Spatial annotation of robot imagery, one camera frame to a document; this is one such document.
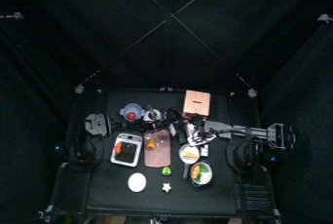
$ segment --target green food item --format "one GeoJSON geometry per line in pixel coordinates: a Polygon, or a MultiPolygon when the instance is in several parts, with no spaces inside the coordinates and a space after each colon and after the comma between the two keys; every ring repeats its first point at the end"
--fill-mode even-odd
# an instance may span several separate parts
{"type": "Polygon", "coordinates": [[[203,172],[203,173],[207,173],[207,172],[208,172],[207,166],[202,166],[202,165],[200,165],[200,172],[203,172]]]}
{"type": "Polygon", "coordinates": [[[198,176],[196,176],[196,178],[195,178],[195,180],[196,180],[198,182],[200,182],[200,178],[202,178],[202,174],[199,173],[198,176]]]}
{"type": "Polygon", "coordinates": [[[163,167],[162,175],[166,175],[166,176],[171,175],[171,169],[168,166],[163,167]]]}

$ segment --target star-shaped toy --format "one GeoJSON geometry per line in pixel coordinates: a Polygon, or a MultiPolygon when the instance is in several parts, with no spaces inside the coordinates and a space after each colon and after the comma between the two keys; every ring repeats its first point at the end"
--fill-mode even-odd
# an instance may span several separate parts
{"type": "Polygon", "coordinates": [[[163,189],[166,192],[168,192],[171,189],[170,183],[163,183],[163,189]]]}

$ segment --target black fabric enclosure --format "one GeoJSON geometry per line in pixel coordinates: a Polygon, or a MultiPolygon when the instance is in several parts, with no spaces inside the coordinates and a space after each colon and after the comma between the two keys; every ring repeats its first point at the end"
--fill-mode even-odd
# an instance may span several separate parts
{"type": "Polygon", "coordinates": [[[331,11],[331,0],[0,0],[0,222],[39,223],[83,85],[254,89],[262,126],[299,131],[271,171],[278,209],[287,223],[333,223],[331,11]]]}

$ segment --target white plate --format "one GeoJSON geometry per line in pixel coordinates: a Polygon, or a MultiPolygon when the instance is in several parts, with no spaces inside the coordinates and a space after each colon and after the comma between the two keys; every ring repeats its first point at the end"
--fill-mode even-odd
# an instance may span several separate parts
{"type": "Polygon", "coordinates": [[[146,177],[142,173],[134,173],[128,178],[128,188],[132,192],[140,192],[146,187],[146,177]]]}

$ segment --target cardboard box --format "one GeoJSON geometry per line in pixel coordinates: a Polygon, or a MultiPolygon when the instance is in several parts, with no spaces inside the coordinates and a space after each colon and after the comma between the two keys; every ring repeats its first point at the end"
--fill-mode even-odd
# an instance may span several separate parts
{"type": "Polygon", "coordinates": [[[210,115],[211,94],[195,91],[186,91],[183,103],[183,117],[200,115],[206,117],[210,115]]]}

